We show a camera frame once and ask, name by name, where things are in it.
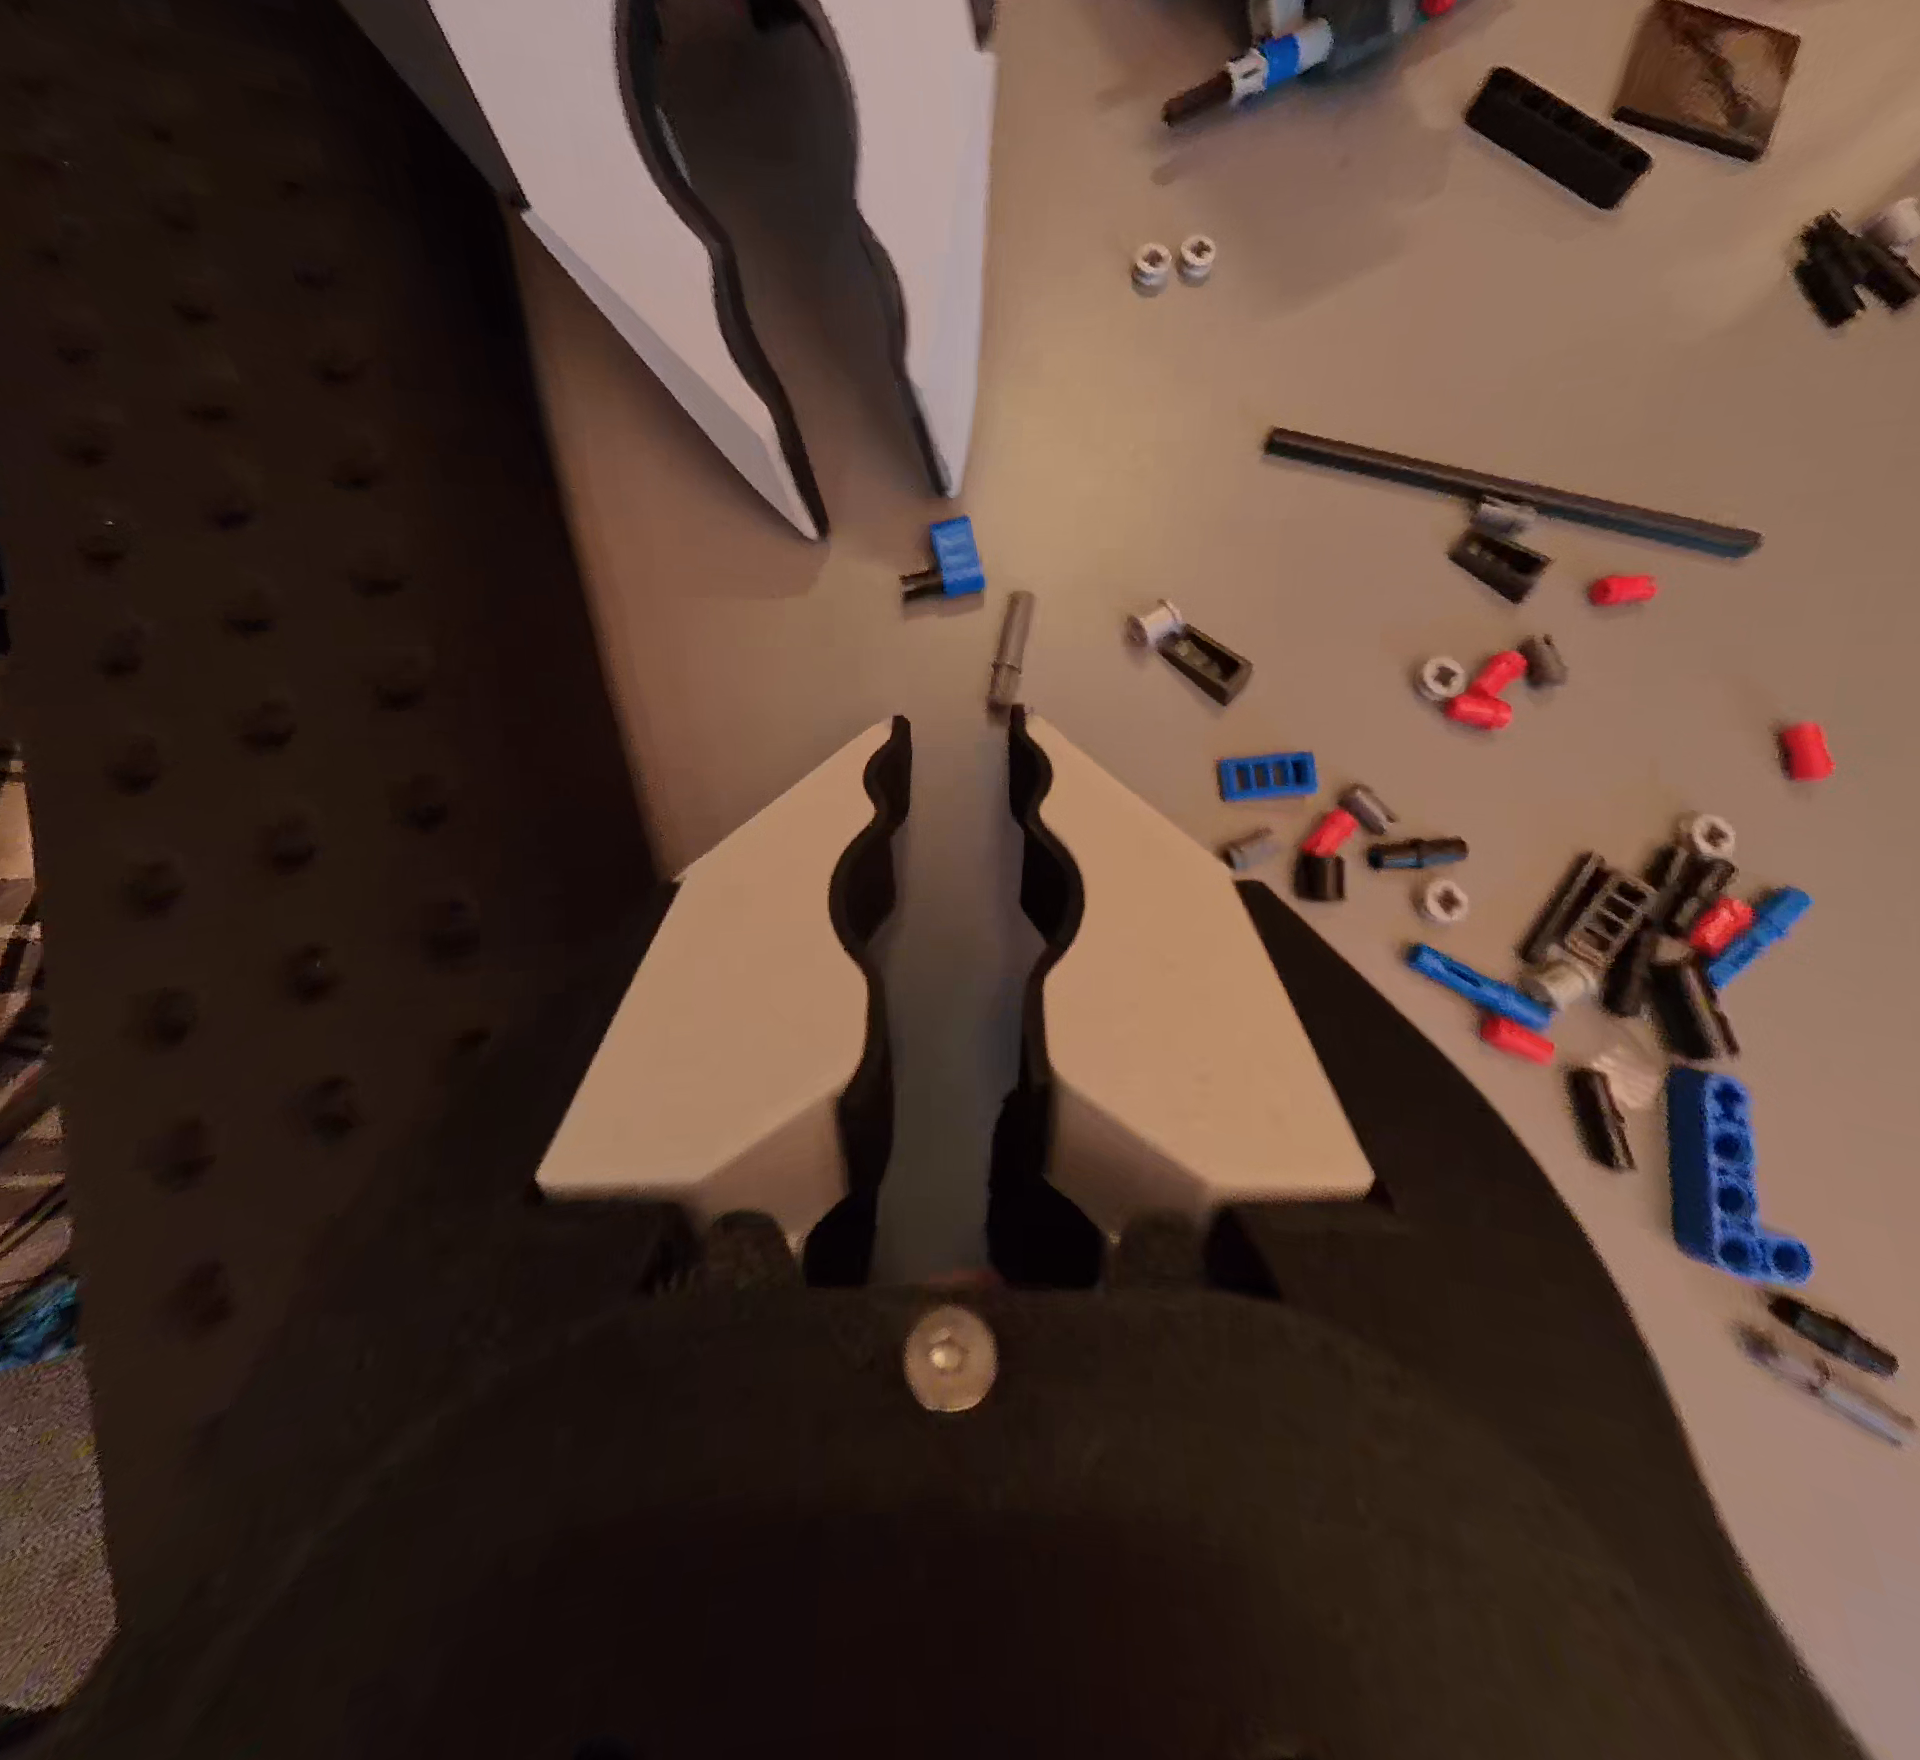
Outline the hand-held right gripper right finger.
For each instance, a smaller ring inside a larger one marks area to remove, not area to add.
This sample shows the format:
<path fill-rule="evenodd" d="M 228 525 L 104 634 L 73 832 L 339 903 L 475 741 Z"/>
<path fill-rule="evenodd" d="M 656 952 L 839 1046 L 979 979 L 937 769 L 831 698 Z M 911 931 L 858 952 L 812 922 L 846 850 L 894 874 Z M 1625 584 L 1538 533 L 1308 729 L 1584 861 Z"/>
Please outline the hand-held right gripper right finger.
<path fill-rule="evenodd" d="M 1051 720 L 1009 715 L 1020 1060 L 988 1149 L 1009 1286 L 1096 1286 L 1132 1225 L 1357 1203 L 1380 1173 L 1239 874 Z"/>

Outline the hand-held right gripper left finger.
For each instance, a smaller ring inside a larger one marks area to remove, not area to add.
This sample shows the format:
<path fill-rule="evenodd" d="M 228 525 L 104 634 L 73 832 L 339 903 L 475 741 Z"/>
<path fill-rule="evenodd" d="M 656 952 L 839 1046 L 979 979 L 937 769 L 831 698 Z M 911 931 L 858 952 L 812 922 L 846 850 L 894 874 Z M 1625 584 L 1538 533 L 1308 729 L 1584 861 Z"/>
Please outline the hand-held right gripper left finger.
<path fill-rule="evenodd" d="M 876 1275 L 911 720 L 881 720 L 694 861 L 541 1149 L 545 1203 L 769 1219 L 812 1286 Z"/>

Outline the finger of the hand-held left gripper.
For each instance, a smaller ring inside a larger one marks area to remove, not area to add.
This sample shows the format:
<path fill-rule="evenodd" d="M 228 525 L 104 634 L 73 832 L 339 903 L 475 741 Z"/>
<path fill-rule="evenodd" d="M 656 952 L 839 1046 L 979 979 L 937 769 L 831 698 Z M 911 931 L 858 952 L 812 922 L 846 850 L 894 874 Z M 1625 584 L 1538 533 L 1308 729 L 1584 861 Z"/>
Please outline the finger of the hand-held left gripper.
<path fill-rule="evenodd" d="M 731 232 L 662 108 L 656 0 L 339 0 L 550 259 L 806 543 L 826 505 Z"/>
<path fill-rule="evenodd" d="M 888 369 L 929 490 L 957 502 L 984 356 L 994 50 L 975 0 L 796 5 L 843 87 Z"/>

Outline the blue connector brick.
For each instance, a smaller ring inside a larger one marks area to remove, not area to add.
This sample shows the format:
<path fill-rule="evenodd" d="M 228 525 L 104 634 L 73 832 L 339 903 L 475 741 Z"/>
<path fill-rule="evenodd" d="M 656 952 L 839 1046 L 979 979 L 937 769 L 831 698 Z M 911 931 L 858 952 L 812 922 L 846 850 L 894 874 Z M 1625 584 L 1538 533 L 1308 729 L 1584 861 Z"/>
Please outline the blue connector brick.
<path fill-rule="evenodd" d="M 927 525 L 927 570 L 900 576 L 900 606 L 979 599 L 988 588 L 975 514 Z"/>

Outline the grey desk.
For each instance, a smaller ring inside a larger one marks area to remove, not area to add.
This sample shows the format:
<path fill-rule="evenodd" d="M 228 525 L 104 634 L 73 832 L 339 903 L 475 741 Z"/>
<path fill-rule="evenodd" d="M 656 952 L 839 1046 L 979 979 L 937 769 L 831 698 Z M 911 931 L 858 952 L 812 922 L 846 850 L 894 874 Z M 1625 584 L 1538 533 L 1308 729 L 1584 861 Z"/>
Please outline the grey desk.
<path fill-rule="evenodd" d="M 1789 279 L 1813 213 L 1912 188 L 1912 0 L 1692 0 L 1799 36 L 1766 163 L 1614 119 L 1650 0 L 1481 0 L 1401 65 L 1259 98 L 1186 137 L 1201 0 L 1000 0 L 975 514 L 988 594 L 900 610 L 927 502 L 876 365 L 862 253 L 831 204 L 812 49 L 725 19 L 680 142 L 739 221 L 756 328 L 800 413 L 826 545 L 714 458 L 554 259 L 515 277 L 645 828 L 680 872 L 862 722 L 906 715 L 916 799 L 882 931 L 900 1119 L 881 1275 L 984 1254 L 988 1132 L 1037 949 L 1016 886 L 994 630 L 1030 588 L 1027 698 L 1107 777 L 1215 843 L 1212 758 L 1312 752 L 1410 832 L 1460 832 L 1466 925 L 1507 975 L 1578 850 L 1636 867 L 1681 811 L 1736 828 L 1742 886 L 1809 918 L 1727 992 L 1756 1101 L 1766 1219 L 1809 1299 L 1903 1359 L 1912 1410 L 1912 309 L 1827 335 Z M 1596 213 L 1466 128 L 1517 69 L 1656 157 Z M 1212 232 L 1212 279 L 1137 298 L 1137 247 Z M 1382 452 L 1747 525 L 1742 564 L 1566 521 L 1522 606 L 1448 564 L 1466 502 L 1264 458 L 1294 427 Z M 1584 576 L 1658 594 L 1593 610 Z M 1122 622 L 1168 599 L 1256 660 L 1215 708 Z M 1410 685 L 1552 634 L 1572 681 L 1476 736 Z M 1837 777 L 1794 787 L 1773 729 L 1813 720 Z"/>

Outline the small black hollow brick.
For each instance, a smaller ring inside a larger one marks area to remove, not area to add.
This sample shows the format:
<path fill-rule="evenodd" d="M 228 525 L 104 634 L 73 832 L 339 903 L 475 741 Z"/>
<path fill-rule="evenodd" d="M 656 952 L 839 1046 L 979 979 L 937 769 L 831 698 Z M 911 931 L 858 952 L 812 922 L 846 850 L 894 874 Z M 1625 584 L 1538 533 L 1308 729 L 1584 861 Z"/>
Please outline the small black hollow brick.
<path fill-rule="evenodd" d="M 1481 588 L 1494 588 L 1504 606 L 1522 606 L 1538 576 L 1552 575 L 1552 557 L 1507 543 L 1500 533 L 1466 525 L 1453 545 L 1448 564 L 1466 576 L 1476 576 Z"/>
<path fill-rule="evenodd" d="M 1192 685 L 1201 685 L 1215 708 L 1229 708 L 1250 685 L 1250 679 L 1256 679 L 1256 660 L 1250 654 L 1239 654 L 1234 648 L 1212 639 L 1198 627 L 1168 630 L 1166 639 L 1155 639 L 1155 652 Z"/>

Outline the pile of small toy bricks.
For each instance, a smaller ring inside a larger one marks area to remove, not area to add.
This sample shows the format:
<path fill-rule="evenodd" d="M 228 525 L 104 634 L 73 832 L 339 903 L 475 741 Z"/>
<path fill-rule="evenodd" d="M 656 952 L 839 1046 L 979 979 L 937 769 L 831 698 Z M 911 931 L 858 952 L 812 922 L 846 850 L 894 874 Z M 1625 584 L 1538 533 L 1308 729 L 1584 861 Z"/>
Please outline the pile of small toy bricks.
<path fill-rule="evenodd" d="M 1308 904 L 1345 894 L 1345 843 L 1380 874 L 1420 874 L 1423 925 L 1454 925 L 1466 892 L 1466 839 L 1382 839 L 1394 811 L 1368 787 L 1345 787 L 1292 855 L 1292 892 Z M 1636 874 L 1603 855 L 1578 855 L 1552 903 L 1517 935 L 1517 979 L 1494 979 L 1460 958 L 1417 942 L 1405 967 L 1476 1012 L 1481 1046 L 1552 1058 L 1552 1023 L 1596 1003 L 1614 1023 L 1656 1023 L 1681 1060 L 1732 1058 L 1720 992 L 1773 952 L 1806 918 L 1809 892 L 1732 894 L 1732 828 L 1711 811 L 1675 822 Z"/>

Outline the black dimpled mat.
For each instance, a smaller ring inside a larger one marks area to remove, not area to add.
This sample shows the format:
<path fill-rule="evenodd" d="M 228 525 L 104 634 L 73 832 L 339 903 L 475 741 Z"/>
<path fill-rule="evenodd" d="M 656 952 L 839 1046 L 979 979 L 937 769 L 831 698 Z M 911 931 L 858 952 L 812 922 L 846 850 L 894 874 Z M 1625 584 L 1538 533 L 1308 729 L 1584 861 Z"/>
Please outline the black dimpled mat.
<path fill-rule="evenodd" d="M 651 861 L 505 213 L 339 0 L 3 0 L 3 741 L 108 1645 L 3 1754 L 310 1754 L 241 1623 L 676 1219 L 534 1149 Z"/>

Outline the blue angled holed beam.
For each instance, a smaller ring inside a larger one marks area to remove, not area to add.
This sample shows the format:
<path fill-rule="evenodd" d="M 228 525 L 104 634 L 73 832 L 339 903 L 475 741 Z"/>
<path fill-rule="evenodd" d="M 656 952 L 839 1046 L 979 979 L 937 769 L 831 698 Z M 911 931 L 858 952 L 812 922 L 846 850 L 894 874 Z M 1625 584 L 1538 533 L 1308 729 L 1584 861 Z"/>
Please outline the blue angled holed beam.
<path fill-rule="evenodd" d="M 1670 1237 L 1747 1286 L 1794 1289 L 1813 1259 L 1756 1212 L 1754 1101 L 1742 1079 L 1667 1074 Z"/>

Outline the long black axle rod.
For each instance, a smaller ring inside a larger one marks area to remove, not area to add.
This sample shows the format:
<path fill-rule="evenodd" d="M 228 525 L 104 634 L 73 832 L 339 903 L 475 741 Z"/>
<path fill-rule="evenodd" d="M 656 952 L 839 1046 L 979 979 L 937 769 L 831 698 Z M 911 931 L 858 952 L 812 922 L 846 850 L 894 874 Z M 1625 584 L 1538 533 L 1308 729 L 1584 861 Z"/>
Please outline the long black axle rod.
<path fill-rule="evenodd" d="M 1481 475 L 1481 467 L 1417 458 L 1417 452 L 1382 452 L 1361 442 L 1294 431 L 1294 427 L 1268 427 L 1259 452 L 1278 464 L 1405 485 L 1405 490 L 1423 490 L 1423 495 L 1448 495 L 1466 505 L 1504 502 L 1546 521 L 1566 521 L 1566 525 L 1584 525 L 1584 533 L 1607 533 L 1607 538 L 1629 538 L 1650 545 L 1727 557 L 1727 564 L 1742 564 L 1766 545 L 1766 538 L 1747 525 L 1716 525 L 1716 521 L 1698 521 L 1698 514 L 1675 514 L 1656 505 L 1596 502 L 1596 495 L 1578 495 L 1556 485 L 1529 485 L 1529 478 Z"/>

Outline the black slotted long brick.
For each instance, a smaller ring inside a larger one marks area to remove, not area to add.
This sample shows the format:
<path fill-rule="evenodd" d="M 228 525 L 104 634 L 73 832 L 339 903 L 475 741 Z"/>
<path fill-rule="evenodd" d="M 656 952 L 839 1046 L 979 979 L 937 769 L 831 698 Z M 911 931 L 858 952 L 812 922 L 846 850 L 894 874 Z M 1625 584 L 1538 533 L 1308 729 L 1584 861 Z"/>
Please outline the black slotted long brick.
<path fill-rule="evenodd" d="M 1614 213 L 1656 165 L 1642 146 L 1517 69 L 1489 69 L 1460 127 L 1596 213 Z"/>

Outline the long black pin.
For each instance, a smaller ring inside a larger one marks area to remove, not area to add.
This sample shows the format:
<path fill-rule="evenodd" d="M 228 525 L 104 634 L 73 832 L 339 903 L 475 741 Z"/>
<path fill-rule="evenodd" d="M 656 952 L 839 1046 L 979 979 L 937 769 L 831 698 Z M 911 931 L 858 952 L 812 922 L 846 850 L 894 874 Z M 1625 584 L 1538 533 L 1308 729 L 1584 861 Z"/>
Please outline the long black pin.
<path fill-rule="evenodd" d="M 1845 1318 L 1830 1318 L 1789 1289 L 1770 1289 L 1766 1314 L 1799 1345 L 1809 1345 L 1813 1353 L 1827 1353 L 1830 1365 L 1845 1365 L 1855 1377 L 1871 1380 L 1892 1380 L 1897 1359 L 1892 1350 L 1871 1345 L 1867 1334 L 1855 1334 Z"/>

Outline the thin grey axle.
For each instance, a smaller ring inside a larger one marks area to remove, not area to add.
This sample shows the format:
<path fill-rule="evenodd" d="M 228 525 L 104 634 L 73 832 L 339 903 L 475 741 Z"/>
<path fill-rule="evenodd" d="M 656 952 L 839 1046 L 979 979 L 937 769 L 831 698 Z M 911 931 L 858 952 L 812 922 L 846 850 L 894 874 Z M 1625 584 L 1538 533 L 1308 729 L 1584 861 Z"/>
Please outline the thin grey axle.
<path fill-rule="evenodd" d="M 1789 1386 L 1794 1398 L 1827 1405 L 1830 1414 L 1850 1424 L 1855 1432 L 1884 1435 L 1892 1450 L 1912 1440 L 1920 1428 L 1903 1410 L 1892 1410 L 1884 1398 L 1843 1380 L 1830 1359 L 1799 1353 L 1754 1325 L 1736 1325 L 1732 1340 L 1747 1365 L 1756 1365 L 1770 1380 Z"/>

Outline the black square printed tile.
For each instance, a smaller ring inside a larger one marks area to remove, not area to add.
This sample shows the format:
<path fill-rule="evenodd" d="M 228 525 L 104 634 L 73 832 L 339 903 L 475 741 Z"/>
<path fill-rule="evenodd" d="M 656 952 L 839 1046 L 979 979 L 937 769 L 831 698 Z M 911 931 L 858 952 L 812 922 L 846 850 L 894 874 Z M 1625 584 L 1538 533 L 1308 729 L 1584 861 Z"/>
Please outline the black square printed tile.
<path fill-rule="evenodd" d="M 1667 142 L 1766 163 L 1799 36 L 1692 0 L 1650 0 L 1614 98 L 1614 119 Z"/>

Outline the black pins with white bush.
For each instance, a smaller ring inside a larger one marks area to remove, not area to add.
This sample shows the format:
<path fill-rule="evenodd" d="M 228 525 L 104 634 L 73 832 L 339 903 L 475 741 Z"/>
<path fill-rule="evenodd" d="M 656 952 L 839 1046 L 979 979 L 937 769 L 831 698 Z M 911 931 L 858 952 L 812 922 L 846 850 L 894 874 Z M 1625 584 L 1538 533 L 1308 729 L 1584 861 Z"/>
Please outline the black pins with white bush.
<path fill-rule="evenodd" d="M 1855 238 L 1837 213 L 1799 228 L 1794 288 L 1823 328 L 1845 328 L 1860 315 Z"/>

